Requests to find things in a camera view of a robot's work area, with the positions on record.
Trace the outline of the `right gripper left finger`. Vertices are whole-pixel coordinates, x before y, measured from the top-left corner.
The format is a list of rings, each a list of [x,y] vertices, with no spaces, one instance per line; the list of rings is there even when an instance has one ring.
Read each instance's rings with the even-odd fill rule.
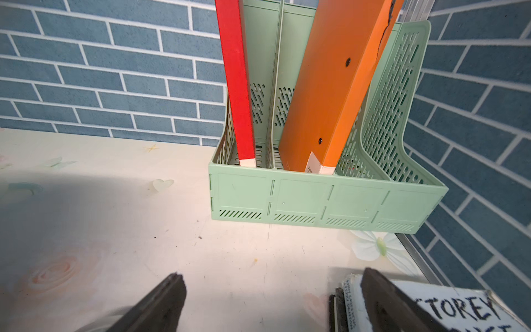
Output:
[[[176,332],[186,297],[187,288],[183,276],[171,273],[108,331]]]

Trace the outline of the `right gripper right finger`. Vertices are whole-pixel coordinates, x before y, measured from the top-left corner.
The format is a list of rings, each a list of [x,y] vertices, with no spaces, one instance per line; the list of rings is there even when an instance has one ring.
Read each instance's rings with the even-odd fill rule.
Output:
[[[373,268],[362,275],[361,289],[374,331],[441,331],[442,324]]]

